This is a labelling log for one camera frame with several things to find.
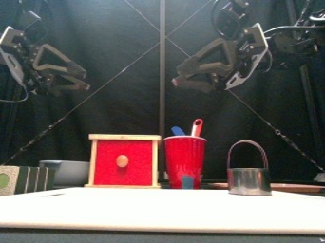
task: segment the red cup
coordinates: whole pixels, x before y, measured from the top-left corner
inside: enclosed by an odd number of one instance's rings
[[[173,136],[164,141],[170,187],[200,189],[208,141],[194,136]]]

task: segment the red box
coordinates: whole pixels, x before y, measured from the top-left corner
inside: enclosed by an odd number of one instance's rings
[[[158,135],[90,134],[87,187],[158,188]]]

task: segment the red panel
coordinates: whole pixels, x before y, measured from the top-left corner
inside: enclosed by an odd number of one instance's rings
[[[117,157],[126,155],[129,165],[117,166]],[[153,185],[153,141],[99,140],[97,149],[95,185]]]

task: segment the metal pail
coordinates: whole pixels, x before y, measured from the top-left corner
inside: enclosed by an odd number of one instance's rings
[[[260,149],[263,153],[264,168],[230,168],[232,151],[241,143],[249,143]],[[228,159],[228,179],[230,194],[248,196],[272,195],[267,153],[263,147],[252,140],[241,140],[230,148]]]

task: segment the table surface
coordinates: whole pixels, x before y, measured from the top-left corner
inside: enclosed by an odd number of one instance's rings
[[[69,188],[2,196],[0,228],[325,235],[325,197]]]

